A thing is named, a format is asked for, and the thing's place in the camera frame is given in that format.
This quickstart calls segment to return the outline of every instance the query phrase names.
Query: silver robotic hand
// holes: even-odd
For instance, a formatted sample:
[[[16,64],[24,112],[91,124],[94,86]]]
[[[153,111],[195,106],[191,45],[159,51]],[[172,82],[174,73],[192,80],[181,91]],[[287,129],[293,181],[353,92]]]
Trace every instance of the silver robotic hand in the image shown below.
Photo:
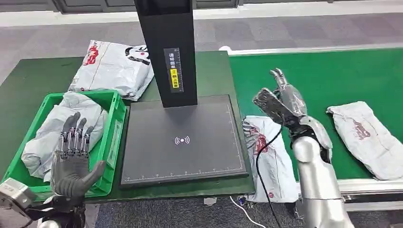
[[[10,207],[31,221],[40,220],[40,228],[83,228],[84,195],[102,176],[105,161],[89,165],[89,140],[93,127],[84,132],[86,119],[77,125],[80,113],[64,123],[52,163],[51,187],[55,196],[33,206],[37,197],[27,185],[8,178],[0,184],[0,206]]]
[[[299,183],[307,228],[353,228],[331,164],[332,142],[323,125],[307,114],[299,91],[276,68],[270,73],[278,88],[263,88],[256,104],[274,122],[288,128],[298,162]]]
[[[76,113],[64,123],[52,163],[52,190],[65,197],[83,197],[105,170],[105,161],[98,161],[88,172],[89,139],[94,127],[84,133],[86,118],[77,125],[79,118],[80,113]]]

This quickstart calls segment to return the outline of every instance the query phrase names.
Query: label sticker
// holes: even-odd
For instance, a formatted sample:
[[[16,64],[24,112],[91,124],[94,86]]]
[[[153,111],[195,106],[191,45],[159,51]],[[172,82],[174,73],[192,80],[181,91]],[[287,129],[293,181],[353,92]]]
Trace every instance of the label sticker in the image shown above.
[[[164,48],[171,93],[183,92],[181,55],[179,48]]]

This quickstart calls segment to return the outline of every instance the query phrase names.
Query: wireless charging symbol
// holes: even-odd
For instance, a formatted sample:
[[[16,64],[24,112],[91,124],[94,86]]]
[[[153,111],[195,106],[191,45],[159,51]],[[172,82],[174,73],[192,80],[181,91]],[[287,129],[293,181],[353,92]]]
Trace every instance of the wireless charging symbol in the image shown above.
[[[179,144],[189,144],[190,143],[190,138],[189,138],[189,136],[186,136],[186,137],[184,137],[184,138],[179,138],[179,137],[176,137],[175,138],[175,144],[176,145],[179,145]]]

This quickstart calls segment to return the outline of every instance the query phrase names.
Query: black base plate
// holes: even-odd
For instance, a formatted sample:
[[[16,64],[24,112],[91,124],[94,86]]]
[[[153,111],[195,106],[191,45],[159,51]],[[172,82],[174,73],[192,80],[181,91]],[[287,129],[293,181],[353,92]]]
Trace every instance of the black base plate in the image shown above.
[[[163,108],[133,103],[121,187],[248,175],[228,95]]]

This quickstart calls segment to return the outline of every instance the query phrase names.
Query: white cable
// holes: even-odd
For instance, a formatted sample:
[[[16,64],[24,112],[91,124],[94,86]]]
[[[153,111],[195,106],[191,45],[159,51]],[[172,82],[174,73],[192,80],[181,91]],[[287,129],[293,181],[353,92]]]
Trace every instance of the white cable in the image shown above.
[[[250,220],[253,224],[258,225],[258,226],[263,227],[263,228],[266,228],[264,225],[259,224],[259,223],[255,222],[255,221],[253,221],[253,220],[249,217],[249,215],[248,215],[248,213],[246,212],[246,210],[245,210],[243,207],[241,207],[240,205],[238,205],[238,203],[236,203],[236,202],[234,201],[234,199],[232,198],[232,196],[230,196],[230,199],[231,199],[231,201],[235,204],[235,206],[239,207],[240,209],[243,210],[243,212],[245,212],[246,217],[248,217],[249,220]]]

